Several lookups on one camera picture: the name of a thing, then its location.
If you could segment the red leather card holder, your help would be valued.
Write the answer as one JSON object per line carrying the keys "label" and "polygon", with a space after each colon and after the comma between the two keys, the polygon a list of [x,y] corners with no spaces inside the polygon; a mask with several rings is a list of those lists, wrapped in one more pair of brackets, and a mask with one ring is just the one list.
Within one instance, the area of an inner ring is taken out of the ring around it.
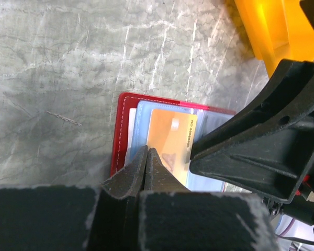
{"label": "red leather card holder", "polygon": [[189,171],[193,143],[235,111],[130,92],[119,95],[110,173],[133,160],[140,147],[155,148],[162,164],[191,191],[226,189],[225,182]]}

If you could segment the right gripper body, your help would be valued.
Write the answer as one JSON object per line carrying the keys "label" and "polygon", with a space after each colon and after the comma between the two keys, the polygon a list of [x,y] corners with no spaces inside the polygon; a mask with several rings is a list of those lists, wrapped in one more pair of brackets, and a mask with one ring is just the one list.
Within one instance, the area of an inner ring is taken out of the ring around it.
{"label": "right gripper body", "polygon": [[[300,7],[314,30],[314,1],[301,1]],[[285,150],[293,168],[303,168],[302,179],[296,195],[291,203],[283,206],[282,212],[307,224],[313,225],[314,232],[314,73],[305,80],[306,87],[302,98],[295,98],[293,104],[299,105],[300,110],[293,116],[281,118],[286,129],[296,131],[300,140],[294,146]]]}

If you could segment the gold striped credit card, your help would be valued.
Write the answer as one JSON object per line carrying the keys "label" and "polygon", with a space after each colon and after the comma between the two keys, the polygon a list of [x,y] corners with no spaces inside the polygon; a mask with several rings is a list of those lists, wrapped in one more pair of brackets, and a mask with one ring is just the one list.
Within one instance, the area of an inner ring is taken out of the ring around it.
{"label": "gold striped credit card", "polygon": [[147,146],[155,148],[162,164],[182,185],[186,185],[189,158],[197,116],[191,113],[153,109]]}

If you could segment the yellow plastic bin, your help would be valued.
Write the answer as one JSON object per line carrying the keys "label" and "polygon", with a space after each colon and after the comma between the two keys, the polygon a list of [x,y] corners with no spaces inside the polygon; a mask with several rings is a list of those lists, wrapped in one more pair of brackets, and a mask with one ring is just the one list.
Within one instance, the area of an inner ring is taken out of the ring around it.
{"label": "yellow plastic bin", "polygon": [[282,59],[314,60],[314,30],[300,1],[235,1],[254,55],[271,77]]}

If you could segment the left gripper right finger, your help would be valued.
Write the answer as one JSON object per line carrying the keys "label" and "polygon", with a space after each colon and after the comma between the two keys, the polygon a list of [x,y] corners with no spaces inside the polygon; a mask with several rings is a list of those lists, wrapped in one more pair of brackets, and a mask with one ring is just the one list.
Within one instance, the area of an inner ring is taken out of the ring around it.
{"label": "left gripper right finger", "polygon": [[267,208],[253,193],[191,192],[147,155],[140,193],[141,250],[278,250]]}

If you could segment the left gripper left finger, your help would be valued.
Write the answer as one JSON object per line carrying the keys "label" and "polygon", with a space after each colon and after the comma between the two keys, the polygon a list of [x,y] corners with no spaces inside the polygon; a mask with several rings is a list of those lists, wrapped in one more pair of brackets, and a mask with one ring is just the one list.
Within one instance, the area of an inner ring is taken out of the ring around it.
{"label": "left gripper left finger", "polygon": [[0,250],[135,250],[148,148],[97,186],[0,186]]}

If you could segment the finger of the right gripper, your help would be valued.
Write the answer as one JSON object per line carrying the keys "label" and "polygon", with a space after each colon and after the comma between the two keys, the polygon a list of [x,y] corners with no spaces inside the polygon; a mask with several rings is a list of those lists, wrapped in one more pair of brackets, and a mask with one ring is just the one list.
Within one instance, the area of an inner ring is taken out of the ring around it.
{"label": "finger of the right gripper", "polygon": [[313,164],[308,146],[194,146],[190,171],[289,204]]}
{"label": "finger of the right gripper", "polygon": [[191,156],[266,122],[283,110],[314,77],[314,62],[283,59],[262,91],[239,113],[194,143]]}

